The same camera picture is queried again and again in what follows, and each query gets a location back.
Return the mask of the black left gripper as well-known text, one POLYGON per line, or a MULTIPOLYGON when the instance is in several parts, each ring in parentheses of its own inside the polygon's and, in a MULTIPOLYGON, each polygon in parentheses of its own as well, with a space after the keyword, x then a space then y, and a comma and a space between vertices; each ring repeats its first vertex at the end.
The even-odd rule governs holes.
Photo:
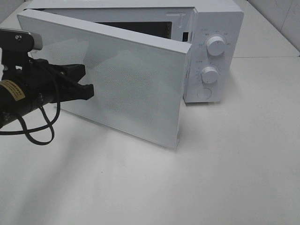
MULTIPOLYGON (((56 103, 60 86, 66 85, 64 76, 80 81, 86 74, 83 64, 51 65, 47 60, 29 57, 28 52, 2 50, 1 63, 4 66, 0 81, 1 105, 56 103)), ((94 86, 72 85, 67 94, 68 100, 88 100, 94 96, 94 86)))

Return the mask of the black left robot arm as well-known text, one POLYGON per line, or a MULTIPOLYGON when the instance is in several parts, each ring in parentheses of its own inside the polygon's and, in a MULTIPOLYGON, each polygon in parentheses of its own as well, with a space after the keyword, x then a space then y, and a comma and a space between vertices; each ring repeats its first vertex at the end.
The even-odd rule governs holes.
POLYGON ((27 52, 2 50, 4 66, 0 82, 0 125, 3 127, 40 106, 94 96, 93 84, 81 85, 83 64, 55 65, 33 59, 27 52))

